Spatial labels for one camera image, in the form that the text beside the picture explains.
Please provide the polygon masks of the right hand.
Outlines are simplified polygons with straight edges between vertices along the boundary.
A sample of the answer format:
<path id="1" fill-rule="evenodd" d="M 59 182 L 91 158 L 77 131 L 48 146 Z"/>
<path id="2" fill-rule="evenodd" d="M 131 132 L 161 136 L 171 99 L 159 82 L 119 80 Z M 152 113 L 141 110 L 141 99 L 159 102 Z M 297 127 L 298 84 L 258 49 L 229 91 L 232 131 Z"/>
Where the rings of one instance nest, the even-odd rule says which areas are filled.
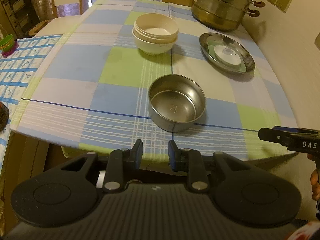
<path id="1" fill-rule="evenodd" d="M 312 186 L 312 198 L 313 200 L 319 200 L 320 197 L 320 184 L 318 182 L 318 173 L 315 169 L 310 177 L 310 184 Z"/>

